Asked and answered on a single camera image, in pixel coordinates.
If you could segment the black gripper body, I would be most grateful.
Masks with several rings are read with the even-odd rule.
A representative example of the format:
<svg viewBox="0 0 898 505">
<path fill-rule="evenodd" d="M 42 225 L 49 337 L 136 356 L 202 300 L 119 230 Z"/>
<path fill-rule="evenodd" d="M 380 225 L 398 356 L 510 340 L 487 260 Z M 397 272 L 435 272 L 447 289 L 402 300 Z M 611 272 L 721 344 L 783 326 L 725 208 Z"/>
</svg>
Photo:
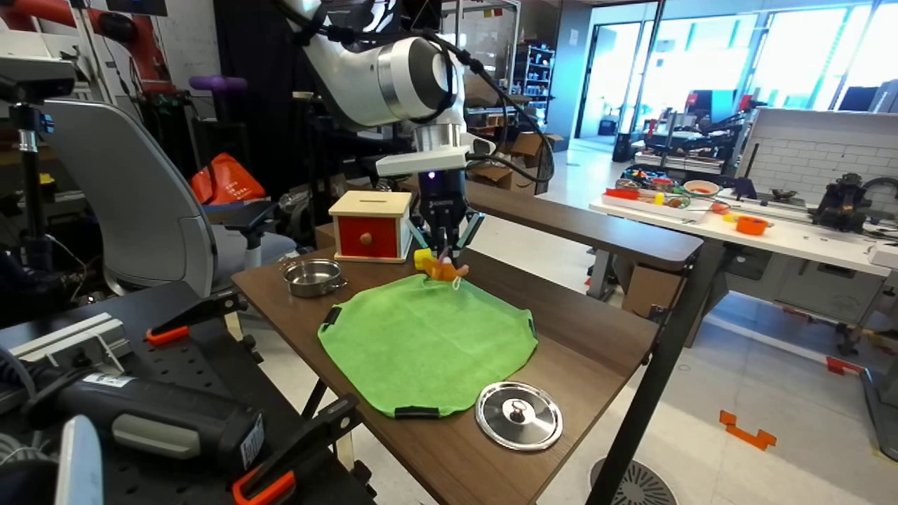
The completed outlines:
<svg viewBox="0 0 898 505">
<path fill-rule="evenodd" d="M 422 215 L 439 230 L 456 230 L 467 212 L 467 180 L 461 171 L 423 171 L 418 177 Z"/>
</svg>

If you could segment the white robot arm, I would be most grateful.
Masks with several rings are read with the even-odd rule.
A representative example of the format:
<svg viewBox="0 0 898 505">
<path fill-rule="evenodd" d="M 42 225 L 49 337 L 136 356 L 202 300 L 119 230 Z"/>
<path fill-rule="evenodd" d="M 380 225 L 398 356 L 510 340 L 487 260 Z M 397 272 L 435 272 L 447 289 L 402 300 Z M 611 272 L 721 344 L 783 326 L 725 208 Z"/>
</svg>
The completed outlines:
<svg viewBox="0 0 898 505">
<path fill-rule="evenodd" d="M 349 129 L 408 122 L 414 147 L 384 153 L 380 177 L 418 177 L 422 241 L 459 260 L 468 215 L 464 167 L 471 135 L 464 118 L 464 69 L 442 37 L 402 37 L 365 49 L 349 46 L 349 31 L 329 18 L 322 0 L 276 0 L 327 87 L 327 103 Z"/>
</svg>

